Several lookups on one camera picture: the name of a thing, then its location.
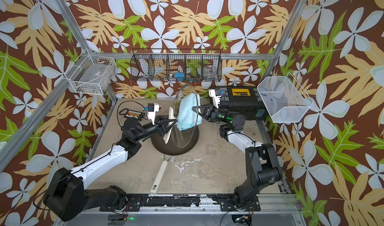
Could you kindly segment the glass pot lid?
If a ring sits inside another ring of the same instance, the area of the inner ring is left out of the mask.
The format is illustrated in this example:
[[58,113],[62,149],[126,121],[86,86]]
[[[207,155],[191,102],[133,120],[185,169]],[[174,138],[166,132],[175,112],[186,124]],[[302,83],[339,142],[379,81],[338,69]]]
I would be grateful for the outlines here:
[[202,122],[200,96],[190,84],[181,87],[174,104],[169,109],[171,129],[164,136],[166,144],[173,143],[177,148],[185,148],[193,139],[197,126]]

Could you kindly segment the light blue cloth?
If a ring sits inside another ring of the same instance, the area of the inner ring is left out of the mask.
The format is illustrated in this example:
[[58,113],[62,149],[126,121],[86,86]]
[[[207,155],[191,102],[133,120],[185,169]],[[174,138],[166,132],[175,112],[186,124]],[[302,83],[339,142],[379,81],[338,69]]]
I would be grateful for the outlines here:
[[193,106],[200,106],[200,98],[195,93],[191,93],[181,100],[177,116],[179,131],[191,129],[202,123],[202,117],[192,110]]

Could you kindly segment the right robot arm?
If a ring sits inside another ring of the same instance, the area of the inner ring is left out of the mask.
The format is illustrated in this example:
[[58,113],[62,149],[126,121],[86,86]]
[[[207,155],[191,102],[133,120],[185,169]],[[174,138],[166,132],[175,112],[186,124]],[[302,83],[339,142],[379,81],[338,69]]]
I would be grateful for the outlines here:
[[262,144],[243,132],[246,117],[234,111],[213,105],[194,106],[192,110],[210,123],[221,122],[220,137],[239,148],[246,158],[247,179],[234,190],[235,207],[240,208],[256,201],[256,195],[268,186],[283,179],[277,153],[272,144]]

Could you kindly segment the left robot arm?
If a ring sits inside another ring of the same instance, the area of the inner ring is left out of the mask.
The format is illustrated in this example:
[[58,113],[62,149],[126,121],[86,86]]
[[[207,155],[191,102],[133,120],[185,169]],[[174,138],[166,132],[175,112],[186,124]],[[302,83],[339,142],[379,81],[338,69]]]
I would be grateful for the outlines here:
[[43,203],[62,221],[72,220],[79,213],[93,208],[125,210],[126,192],[117,186],[90,190],[88,187],[115,166],[131,159],[141,148],[141,142],[154,135],[164,136],[177,123],[176,119],[158,116],[154,123],[141,125],[134,118],[125,120],[122,138],[104,154],[71,170],[55,172],[44,193]]

